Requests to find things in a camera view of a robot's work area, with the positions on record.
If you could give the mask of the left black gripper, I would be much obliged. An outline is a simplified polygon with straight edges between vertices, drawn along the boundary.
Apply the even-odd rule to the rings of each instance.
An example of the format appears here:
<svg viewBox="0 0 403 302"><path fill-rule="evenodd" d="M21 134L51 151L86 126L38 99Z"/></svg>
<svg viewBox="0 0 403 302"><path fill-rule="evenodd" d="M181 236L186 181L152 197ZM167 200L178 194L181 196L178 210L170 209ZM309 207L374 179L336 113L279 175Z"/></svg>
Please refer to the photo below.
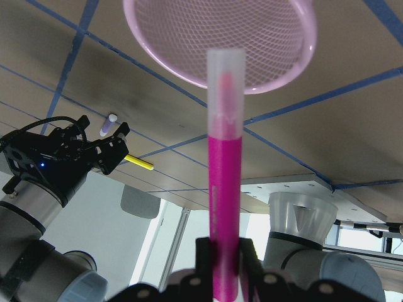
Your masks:
<svg viewBox="0 0 403 302"><path fill-rule="evenodd" d="M96 148L88 148L75 128L55 128L49 135L14 130L1 138L13 173L3 191L12 194L26 181L46 190L65 207L93 167L109 175L128 155L129 132L128 123L123 122L111 136L94 141Z"/></svg>

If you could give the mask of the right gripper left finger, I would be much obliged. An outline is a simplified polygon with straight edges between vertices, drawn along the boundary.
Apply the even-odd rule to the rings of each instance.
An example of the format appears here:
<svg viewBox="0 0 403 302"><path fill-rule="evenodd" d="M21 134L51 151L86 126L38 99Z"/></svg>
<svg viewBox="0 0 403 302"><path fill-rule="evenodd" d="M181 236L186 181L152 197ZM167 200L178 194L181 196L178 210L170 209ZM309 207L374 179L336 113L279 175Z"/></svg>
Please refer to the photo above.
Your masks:
<svg viewBox="0 0 403 302"><path fill-rule="evenodd" d="M213 245L208 237L196 239L195 301L213 301Z"/></svg>

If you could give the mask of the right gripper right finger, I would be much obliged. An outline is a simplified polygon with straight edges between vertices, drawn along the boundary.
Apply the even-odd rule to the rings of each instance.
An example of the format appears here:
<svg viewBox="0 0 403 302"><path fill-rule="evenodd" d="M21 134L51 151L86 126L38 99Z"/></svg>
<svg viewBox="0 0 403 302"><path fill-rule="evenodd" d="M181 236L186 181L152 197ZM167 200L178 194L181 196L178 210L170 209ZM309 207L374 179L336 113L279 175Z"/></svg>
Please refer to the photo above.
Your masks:
<svg viewBox="0 0 403 302"><path fill-rule="evenodd" d="M261 301L258 293L262 281L263 268L258 259L253 241L239 239L239 280L244 301Z"/></svg>

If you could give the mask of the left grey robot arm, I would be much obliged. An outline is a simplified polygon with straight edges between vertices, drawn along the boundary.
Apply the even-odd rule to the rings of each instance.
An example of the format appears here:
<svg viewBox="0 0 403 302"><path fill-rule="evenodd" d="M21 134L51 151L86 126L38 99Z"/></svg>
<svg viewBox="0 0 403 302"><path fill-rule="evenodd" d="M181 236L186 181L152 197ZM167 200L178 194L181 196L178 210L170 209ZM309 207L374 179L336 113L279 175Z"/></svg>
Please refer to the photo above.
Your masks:
<svg viewBox="0 0 403 302"><path fill-rule="evenodd" d="M128 154L126 123L90 142L83 116L49 135L29 126L1 139L12 178L1 199L2 301L103 301L108 283L87 253L58 252L43 234L92 169L110 174Z"/></svg>

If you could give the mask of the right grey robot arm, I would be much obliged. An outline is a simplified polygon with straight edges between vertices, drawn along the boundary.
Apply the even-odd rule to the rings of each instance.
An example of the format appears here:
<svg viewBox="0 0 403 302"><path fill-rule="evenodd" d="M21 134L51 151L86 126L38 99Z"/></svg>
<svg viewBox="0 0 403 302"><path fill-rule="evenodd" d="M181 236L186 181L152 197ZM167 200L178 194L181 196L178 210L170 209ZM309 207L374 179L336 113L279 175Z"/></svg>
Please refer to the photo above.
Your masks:
<svg viewBox="0 0 403 302"><path fill-rule="evenodd" d="M210 192L210 235L196 242L202 301L384 301L382 282L362 258L326 252L334 205L297 193L270 196L271 225L263 260L239 236L239 195Z"/></svg>

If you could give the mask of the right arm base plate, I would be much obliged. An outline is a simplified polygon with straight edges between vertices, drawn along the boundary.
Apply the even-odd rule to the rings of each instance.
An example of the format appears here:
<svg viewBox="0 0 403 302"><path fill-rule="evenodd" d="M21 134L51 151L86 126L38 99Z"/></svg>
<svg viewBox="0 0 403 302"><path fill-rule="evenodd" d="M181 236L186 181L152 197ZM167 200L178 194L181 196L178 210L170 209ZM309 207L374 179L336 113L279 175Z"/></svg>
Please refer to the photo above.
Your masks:
<svg viewBox="0 0 403 302"><path fill-rule="evenodd" d="M241 191L252 198L268 203L271 193L298 193L320 198L338 208L337 219L355 223L386 223L387 216L363 204L354 196L333 189L314 174L243 179Z"/></svg>

